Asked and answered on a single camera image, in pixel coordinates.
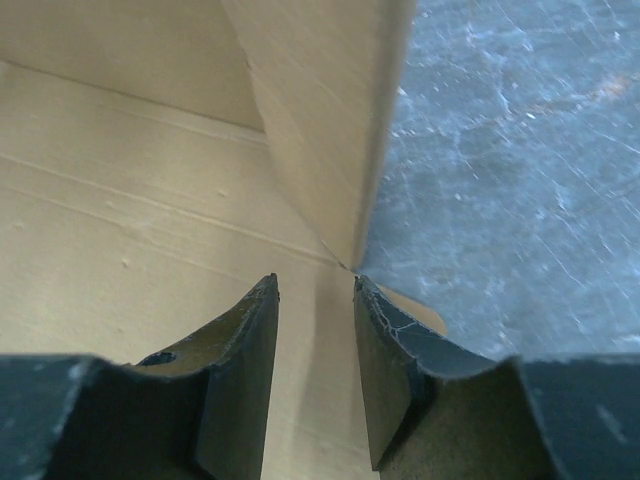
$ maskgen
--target small hole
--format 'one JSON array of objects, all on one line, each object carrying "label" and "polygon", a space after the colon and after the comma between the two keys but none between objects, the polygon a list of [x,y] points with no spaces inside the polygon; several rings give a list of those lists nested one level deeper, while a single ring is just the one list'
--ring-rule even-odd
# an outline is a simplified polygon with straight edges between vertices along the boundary
[{"label": "small hole", "polygon": [[148,367],[150,365],[165,365],[171,363],[176,359],[175,353],[171,352],[158,352],[153,355],[149,355],[143,361],[140,362],[141,367]]}]

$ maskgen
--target gray stone surface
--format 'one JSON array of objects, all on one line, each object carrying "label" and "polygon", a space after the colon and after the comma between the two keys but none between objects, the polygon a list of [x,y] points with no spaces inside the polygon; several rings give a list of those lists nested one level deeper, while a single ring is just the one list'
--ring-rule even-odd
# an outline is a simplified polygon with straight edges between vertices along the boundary
[{"label": "gray stone surface", "polygon": [[640,350],[640,1],[419,0],[361,273],[491,358]]}]

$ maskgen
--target crease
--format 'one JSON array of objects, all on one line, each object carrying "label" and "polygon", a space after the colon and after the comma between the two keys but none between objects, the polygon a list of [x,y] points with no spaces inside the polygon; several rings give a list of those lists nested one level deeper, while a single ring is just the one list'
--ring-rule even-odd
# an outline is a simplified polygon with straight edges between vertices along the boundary
[{"label": "crease", "polygon": [[[110,225],[114,225],[114,226],[116,226],[118,228],[125,228],[125,229],[127,228],[126,225],[123,225],[123,224],[118,223],[118,222],[113,221],[113,220],[109,220],[107,218],[102,217],[101,215],[97,215],[97,214],[94,214],[94,213],[91,213],[91,212],[87,212],[87,211],[84,211],[84,210],[81,210],[81,209],[78,209],[78,208],[75,208],[75,207],[71,207],[69,205],[65,205],[65,204],[60,203],[60,202],[56,202],[56,201],[51,200],[49,198],[42,197],[40,195],[36,195],[36,194],[34,194],[32,192],[23,191],[23,190],[20,190],[20,189],[17,189],[17,188],[13,188],[13,187],[9,187],[9,186],[6,186],[6,185],[0,186],[0,188],[5,188],[6,190],[9,190],[9,191],[21,194],[21,195],[25,195],[25,196],[30,197],[30,198],[35,198],[37,200],[42,200],[42,201],[51,203],[51,204],[53,204],[53,205],[55,205],[57,207],[65,209],[65,210],[68,210],[68,211],[71,211],[71,212],[74,212],[74,213],[77,213],[77,214],[80,214],[80,215],[86,215],[86,216],[88,216],[90,218],[94,218],[94,219],[103,221],[103,222],[108,223]],[[244,279],[243,280],[240,277],[235,277],[235,276],[231,275],[228,272],[217,270],[214,267],[206,265],[205,263],[201,263],[201,262],[197,262],[197,261],[194,261],[194,260],[190,260],[187,257],[184,257],[184,256],[180,255],[179,253],[177,253],[177,250],[176,251],[172,251],[169,246],[163,245],[162,243],[159,243],[159,242],[154,242],[153,240],[151,240],[148,237],[143,237],[144,239],[141,239],[140,237],[132,237],[131,235],[128,235],[127,238],[130,241],[132,241],[133,243],[137,244],[137,245],[142,245],[142,246],[144,246],[144,247],[146,247],[146,248],[148,248],[148,249],[150,249],[150,250],[152,250],[152,251],[154,251],[156,253],[163,254],[163,255],[171,257],[171,258],[173,258],[175,260],[180,260],[181,262],[187,263],[187,264],[192,265],[194,267],[202,268],[204,270],[208,270],[208,271],[211,271],[213,273],[217,273],[217,274],[219,274],[221,276],[226,276],[227,278],[230,278],[230,279],[232,279],[234,281],[241,282],[243,284],[249,284],[250,283],[250,281],[248,279]]]},{"label": "crease", "polygon": [[[117,190],[117,189],[114,189],[114,188],[111,188],[111,187],[100,185],[100,184],[97,184],[97,183],[94,183],[94,182],[91,182],[91,181],[88,181],[88,180],[80,179],[80,178],[74,177],[72,175],[67,175],[67,174],[64,174],[64,173],[61,173],[61,172],[55,172],[53,170],[49,170],[49,169],[44,168],[44,167],[39,166],[39,165],[34,165],[34,164],[29,163],[29,162],[20,160],[20,159],[12,158],[10,156],[7,156],[6,154],[0,154],[0,159],[4,159],[7,162],[15,163],[17,165],[21,165],[21,166],[26,167],[26,168],[31,168],[31,169],[34,169],[36,171],[41,171],[41,172],[47,173],[49,175],[53,175],[55,177],[63,178],[63,179],[66,179],[66,180],[70,180],[72,182],[79,183],[81,185],[86,185],[86,186],[97,188],[99,190],[106,191],[106,192],[109,192],[109,193],[112,193],[112,194],[115,194],[115,195],[123,196],[125,198],[129,198],[129,199],[138,201],[138,202],[143,203],[143,204],[154,206],[154,207],[159,208],[159,209],[161,209],[161,210],[163,210],[165,212],[166,211],[174,212],[174,213],[177,213],[177,214],[180,214],[180,215],[184,215],[187,218],[195,219],[195,220],[201,221],[201,222],[209,224],[209,225],[214,225],[216,227],[224,228],[224,229],[232,231],[232,232],[241,233],[241,234],[247,235],[247,236],[249,236],[251,238],[254,238],[254,239],[257,239],[257,240],[260,240],[260,241],[264,241],[264,242],[267,242],[267,243],[274,244],[274,245],[279,246],[279,247],[281,247],[281,248],[283,248],[283,249],[285,249],[287,251],[298,253],[299,255],[301,255],[301,256],[303,256],[305,258],[309,258],[309,259],[312,259],[312,260],[315,260],[315,261],[319,261],[319,262],[330,262],[331,261],[330,259],[328,259],[328,258],[326,258],[324,256],[321,256],[321,255],[318,255],[316,253],[310,252],[310,251],[308,251],[306,249],[302,249],[302,248],[299,248],[299,247],[294,247],[294,246],[292,246],[290,244],[287,244],[287,243],[285,243],[285,242],[283,242],[281,240],[276,240],[274,238],[271,238],[271,237],[269,237],[267,235],[255,232],[253,230],[250,230],[250,229],[247,229],[247,228],[243,228],[243,227],[240,227],[240,226],[237,226],[237,225],[233,225],[231,223],[225,222],[225,221],[217,219],[215,217],[203,215],[203,214],[194,212],[192,210],[188,210],[186,208],[167,205],[167,204],[165,204],[163,202],[160,202],[160,201],[157,201],[157,200],[152,200],[150,198],[141,197],[141,196],[138,196],[138,195],[135,195],[135,194],[131,194],[131,193],[126,193],[126,192],[123,192],[121,190]],[[93,218],[96,218],[96,219],[100,219],[100,220],[104,220],[104,221],[113,223],[113,224],[118,225],[120,227],[123,226],[122,224],[119,224],[119,223],[114,222],[112,220],[108,220],[106,217],[104,217],[104,216],[102,216],[100,214],[90,213],[90,212],[85,211],[85,210],[81,210],[81,209],[78,209],[78,208],[75,208],[75,207],[71,207],[69,205],[65,205],[63,203],[56,202],[53,199],[50,199],[50,198],[47,198],[47,197],[44,197],[44,196],[40,196],[40,195],[36,195],[36,194],[28,192],[26,190],[16,189],[15,187],[10,187],[8,185],[4,185],[4,187],[9,189],[9,190],[12,190],[12,191],[16,191],[18,193],[22,193],[24,195],[33,196],[34,198],[38,198],[38,199],[43,200],[45,202],[51,202],[51,203],[53,203],[55,205],[58,205],[58,206],[61,206],[61,207],[65,207],[65,208],[67,208],[69,210],[72,210],[72,211],[75,211],[75,212],[79,212],[79,213],[83,213],[83,214],[89,215],[89,216],[91,216]]]},{"label": "crease", "polygon": [[243,132],[243,134],[241,134],[240,132],[237,133],[233,133],[233,132],[229,132],[229,133],[222,133],[222,132],[213,132],[214,129],[220,129],[221,127],[227,128],[227,129],[244,129],[244,127],[240,127],[237,125],[233,125],[233,124],[225,124],[224,122],[221,122],[219,120],[215,120],[212,118],[207,118],[207,117],[199,117],[198,115],[195,114],[190,114],[189,112],[186,111],[182,111],[182,110],[178,110],[181,114],[183,114],[185,117],[186,116],[190,116],[192,115],[194,118],[198,118],[198,119],[203,119],[205,120],[209,125],[209,129],[207,128],[201,128],[201,127],[197,127],[195,125],[189,125],[188,123],[182,123],[179,121],[172,121],[170,119],[167,118],[161,118],[160,116],[156,116],[154,114],[144,114],[142,112],[137,112],[134,110],[128,110],[126,108],[121,108],[115,105],[98,105],[102,108],[107,108],[109,110],[113,110],[115,112],[121,113],[123,115],[129,115],[132,116],[134,118],[141,118],[144,120],[149,120],[152,122],[156,122],[156,123],[160,123],[162,125],[170,125],[172,127],[176,127],[179,128],[181,130],[185,130],[187,132],[190,133],[195,133],[197,135],[202,135],[204,137],[207,138],[214,138],[214,139],[218,139],[218,140],[226,140],[226,141],[232,141],[232,142],[236,142],[236,143],[242,143],[243,145],[248,145],[251,146],[253,148],[258,148],[258,149],[265,149],[268,150],[268,142],[266,139],[266,136],[264,135],[264,133],[262,132],[257,132],[257,131],[253,131],[249,128],[246,128],[246,132]]}]

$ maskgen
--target cardboard box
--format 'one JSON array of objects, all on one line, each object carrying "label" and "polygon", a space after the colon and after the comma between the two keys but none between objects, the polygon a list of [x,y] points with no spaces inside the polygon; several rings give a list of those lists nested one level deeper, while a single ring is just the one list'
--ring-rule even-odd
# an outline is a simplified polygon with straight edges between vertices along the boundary
[{"label": "cardboard box", "polygon": [[136,362],[275,272],[263,478],[376,478],[336,256],[362,248],[407,4],[223,3],[0,0],[0,350]]}]

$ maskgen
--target cardboard flap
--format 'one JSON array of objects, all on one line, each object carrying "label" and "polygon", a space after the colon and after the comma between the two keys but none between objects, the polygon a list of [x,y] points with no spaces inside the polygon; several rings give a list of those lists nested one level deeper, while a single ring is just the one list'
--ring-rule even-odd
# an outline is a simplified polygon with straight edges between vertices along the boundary
[{"label": "cardboard flap", "polygon": [[280,184],[357,266],[414,0],[222,0],[244,48]]},{"label": "cardboard flap", "polygon": [[1,1],[0,60],[262,130],[219,1]]}]

